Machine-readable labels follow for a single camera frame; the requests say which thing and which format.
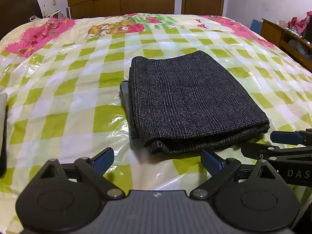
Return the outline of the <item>dark grey plaid pants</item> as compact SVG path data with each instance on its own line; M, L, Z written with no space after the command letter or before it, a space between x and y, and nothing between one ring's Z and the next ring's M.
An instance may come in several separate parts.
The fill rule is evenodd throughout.
M219 150L270 127L243 86L202 51L170 59L134 57L120 90L130 137L151 154Z

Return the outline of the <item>wooden side table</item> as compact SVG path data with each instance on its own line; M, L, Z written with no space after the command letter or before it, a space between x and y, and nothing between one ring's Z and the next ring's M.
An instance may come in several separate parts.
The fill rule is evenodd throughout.
M311 71L311 43L295 33L266 19L262 21L260 35L283 50L288 56Z

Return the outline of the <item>red clothes pile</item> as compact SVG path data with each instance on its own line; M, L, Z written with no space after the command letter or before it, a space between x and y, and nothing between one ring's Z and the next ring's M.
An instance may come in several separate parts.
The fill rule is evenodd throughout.
M308 11L306 17L302 20L297 17L293 17L288 22L288 28L296 31L298 34L302 34L311 20L311 13L312 11Z

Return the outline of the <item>blue foam mat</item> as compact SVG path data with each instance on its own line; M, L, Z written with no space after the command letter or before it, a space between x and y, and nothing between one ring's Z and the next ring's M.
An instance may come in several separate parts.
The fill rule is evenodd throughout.
M257 19L253 19L251 26L250 26L250 30L257 33L257 34L261 34L261 28L262 28L262 21L258 21Z

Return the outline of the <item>green checkered floral bedspread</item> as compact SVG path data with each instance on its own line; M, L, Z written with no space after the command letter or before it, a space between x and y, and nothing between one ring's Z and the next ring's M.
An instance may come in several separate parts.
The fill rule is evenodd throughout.
M275 45L220 16L128 14L36 20L1 40L7 99L7 170L1 233L19 233L15 201L50 158L71 163L106 147L105 177L124 191L191 191L209 178L197 156L150 155L129 144L120 83L136 56L166 59L202 50L267 114L271 130L311 127L311 73Z

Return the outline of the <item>silver thermos bottle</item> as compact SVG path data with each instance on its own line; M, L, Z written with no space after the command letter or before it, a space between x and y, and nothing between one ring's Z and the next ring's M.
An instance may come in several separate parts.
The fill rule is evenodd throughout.
M66 8L67 18L72 19L71 7Z

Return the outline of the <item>dark wooden headboard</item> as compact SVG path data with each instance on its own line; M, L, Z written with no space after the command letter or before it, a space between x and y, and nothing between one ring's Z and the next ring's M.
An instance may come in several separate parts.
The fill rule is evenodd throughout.
M28 23L31 16L43 18L38 0L0 0L0 2L1 39L16 27Z

